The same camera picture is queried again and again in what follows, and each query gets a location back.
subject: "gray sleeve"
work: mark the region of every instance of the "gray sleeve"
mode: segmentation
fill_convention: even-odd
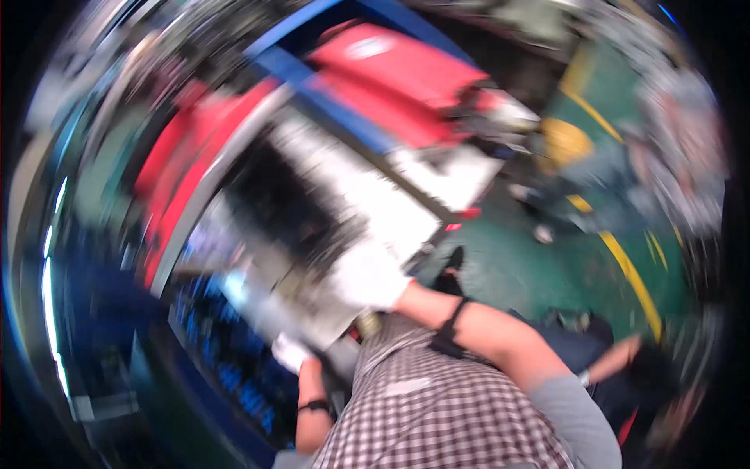
[[[620,469],[620,445],[607,419],[576,376],[545,381],[529,399],[555,428],[576,469]]]
[[[297,454],[296,451],[279,451],[271,469],[307,469],[313,467],[311,455]]]

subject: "black wristband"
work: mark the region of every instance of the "black wristband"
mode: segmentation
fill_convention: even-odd
[[[329,406],[327,401],[324,401],[322,399],[319,399],[317,401],[310,401],[307,404],[303,405],[302,407],[297,409],[297,412],[304,409],[310,409],[310,410],[325,410],[326,413],[331,413],[331,407]]]

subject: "forearm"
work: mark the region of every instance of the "forearm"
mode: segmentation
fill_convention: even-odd
[[[305,360],[299,369],[298,407],[312,401],[325,400],[326,389],[320,362]],[[301,454],[313,454],[326,441],[326,435],[333,426],[333,420],[323,410],[300,410],[297,414],[295,446]]]
[[[412,282],[394,309],[430,329],[439,329],[460,301],[457,296]],[[455,329],[458,345],[490,360],[524,392],[551,377],[571,374],[538,332],[502,311],[470,302],[464,306]]]
[[[631,335],[617,342],[589,367],[589,383],[598,383],[624,369],[633,361],[640,348],[641,337],[639,335]]]

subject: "white glove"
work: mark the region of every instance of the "white glove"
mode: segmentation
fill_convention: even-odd
[[[366,239],[349,248],[334,263],[328,282],[344,303],[355,308],[390,311],[411,277],[379,243]]]
[[[271,352],[274,354],[277,362],[298,376],[302,362],[308,358],[315,358],[307,347],[283,332],[274,340],[274,343],[271,345]]]

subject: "elbow strap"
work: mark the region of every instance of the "elbow strap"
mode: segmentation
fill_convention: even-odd
[[[458,303],[456,310],[453,311],[453,315],[449,320],[442,324],[440,330],[433,336],[430,342],[430,350],[442,353],[443,355],[452,356],[453,358],[463,359],[465,357],[466,349],[456,345],[453,342],[453,338],[456,336],[456,319],[461,314],[464,306],[469,302],[469,299],[464,297],[461,302]]]

